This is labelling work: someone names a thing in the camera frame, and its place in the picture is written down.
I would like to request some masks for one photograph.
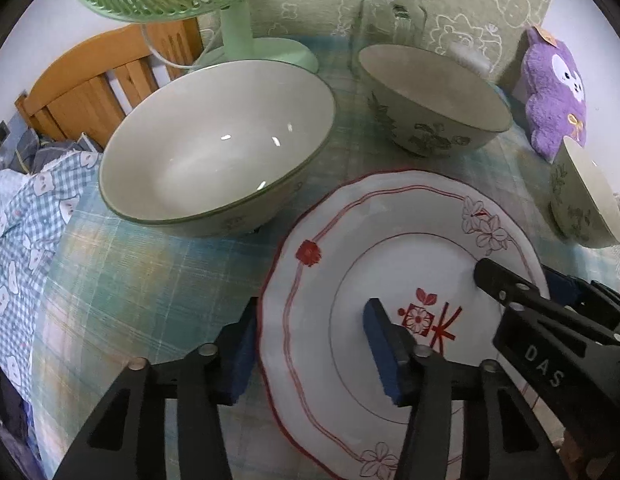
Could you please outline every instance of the plaid tablecloth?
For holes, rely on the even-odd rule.
[[[81,425],[132,356],[180,358],[234,322],[259,293],[294,220],[334,187],[377,170],[420,168],[468,182],[498,202],[530,236],[543,263],[615,286],[605,251],[559,238],[548,209],[549,165],[524,131],[510,131],[467,156],[423,160],[393,144],[376,124],[337,38],[307,41],[333,89],[338,114],[330,142],[306,186],[256,234],[186,240],[123,221],[86,190],[46,282],[34,342],[32,404],[46,474],[51,477]],[[520,110],[515,110],[521,122]],[[178,477],[168,406],[168,473]],[[234,478],[328,478],[277,428],[254,372],[237,406],[221,410]]]

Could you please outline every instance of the fan base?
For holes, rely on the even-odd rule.
[[[319,70],[319,61],[304,44],[287,38],[255,38],[254,59],[270,59],[283,61],[300,66],[316,74]],[[225,55],[225,48],[220,46],[199,57],[194,64],[199,68],[230,61]]]

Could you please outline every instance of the white cable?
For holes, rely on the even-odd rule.
[[[207,44],[207,46],[203,49],[203,52],[201,53],[201,56],[204,56],[205,54],[207,54],[210,49],[213,47],[213,45],[215,44],[215,40],[217,38],[217,36],[219,35],[219,32],[221,31],[221,29],[217,30],[213,35],[212,35],[212,39],[210,40],[210,42]],[[166,65],[170,65],[173,66],[174,68],[181,68],[183,70],[190,70],[192,68],[201,68],[203,65],[179,65],[177,63],[171,62],[169,59],[165,59],[158,50],[156,50],[154,48],[154,46],[152,45],[152,41],[150,41],[150,37],[148,36],[148,31],[147,28],[145,26],[145,23],[141,23],[141,35],[143,37],[143,41],[145,42],[145,45],[147,46],[147,48],[150,49],[150,52],[152,54],[154,54],[155,57],[157,57],[157,59],[160,62],[165,63]]]

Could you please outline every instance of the purple plush toy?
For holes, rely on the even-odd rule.
[[[532,147],[552,162],[564,136],[586,143],[586,100],[581,76],[565,43],[528,29],[530,47],[521,68],[528,90],[526,116]]]

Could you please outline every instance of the bowl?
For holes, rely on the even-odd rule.
[[[334,115],[330,88],[295,65],[239,60],[189,73],[119,125],[101,195],[120,217],[170,234],[252,231],[303,185]]]
[[[375,44],[359,52],[359,66],[378,123],[417,155],[469,152],[512,126],[508,106],[490,84],[449,57]]]
[[[571,137],[559,146],[550,187],[552,215],[568,238],[593,249],[620,244],[620,212],[610,184]]]

